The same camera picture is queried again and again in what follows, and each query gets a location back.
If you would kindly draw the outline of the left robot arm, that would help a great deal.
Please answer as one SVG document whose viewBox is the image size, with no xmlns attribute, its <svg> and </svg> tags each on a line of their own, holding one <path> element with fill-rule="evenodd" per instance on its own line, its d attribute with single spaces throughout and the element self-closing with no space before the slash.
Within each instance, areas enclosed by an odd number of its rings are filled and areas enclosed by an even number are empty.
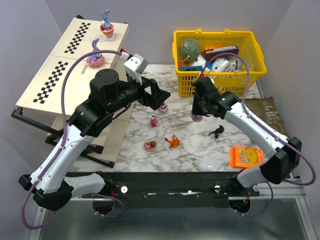
<svg viewBox="0 0 320 240">
<path fill-rule="evenodd" d="M 63 135 L 43 164 L 31 175 L 22 175 L 18 182 L 38 206 L 51 211 L 64 207 L 71 198 L 98 194 L 111 185 L 104 173 L 82 177 L 66 174 L 80 154 L 112 123 L 115 112 L 138 101 L 157 110 L 170 97 L 154 79 L 142 82 L 121 81 L 113 69 L 98 71 L 89 83 L 90 94 L 78 105 L 68 120 Z"/>
</svg>

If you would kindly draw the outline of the purple bunny pink donut toy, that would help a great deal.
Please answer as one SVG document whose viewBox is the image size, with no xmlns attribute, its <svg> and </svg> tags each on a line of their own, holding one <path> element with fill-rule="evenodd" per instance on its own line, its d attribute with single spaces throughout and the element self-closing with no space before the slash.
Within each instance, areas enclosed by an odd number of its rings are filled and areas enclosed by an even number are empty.
<svg viewBox="0 0 320 240">
<path fill-rule="evenodd" d="M 192 114 L 192 115 L 191 115 L 191 119 L 192 119 L 194 122 L 201 122 L 201 121 L 203 120 L 203 116 L 202 116 L 202 115 Z"/>
</svg>

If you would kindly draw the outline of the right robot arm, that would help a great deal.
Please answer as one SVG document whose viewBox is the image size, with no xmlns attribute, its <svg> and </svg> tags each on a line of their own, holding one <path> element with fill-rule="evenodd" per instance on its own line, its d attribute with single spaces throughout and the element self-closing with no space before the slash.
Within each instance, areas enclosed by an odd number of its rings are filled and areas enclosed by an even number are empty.
<svg viewBox="0 0 320 240">
<path fill-rule="evenodd" d="M 249 188 L 259 183 L 280 184 L 299 165 L 298 152 L 302 142 L 277 132 L 242 106 L 232 92 L 219 94 L 209 77 L 198 79 L 194 89 L 192 114 L 214 116 L 234 125 L 249 137 L 268 158 L 263 163 L 246 168 L 235 176 L 235 184 Z"/>
</svg>

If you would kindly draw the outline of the purple bunny cupcake toy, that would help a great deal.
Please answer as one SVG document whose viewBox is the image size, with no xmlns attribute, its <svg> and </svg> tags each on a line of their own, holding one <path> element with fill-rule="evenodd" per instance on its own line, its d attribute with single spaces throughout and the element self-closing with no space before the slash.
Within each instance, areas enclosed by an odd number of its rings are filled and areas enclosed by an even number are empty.
<svg viewBox="0 0 320 240">
<path fill-rule="evenodd" d="M 109 12 L 110 12 L 109 9 L 106 9 L 102 12 L 102 21 L 100 25 L 100 31 L 104 34 L 107 40 L 112 40 L 113 34 L 114 34 L 114 26 L 108 18 Z"/>
</svg>

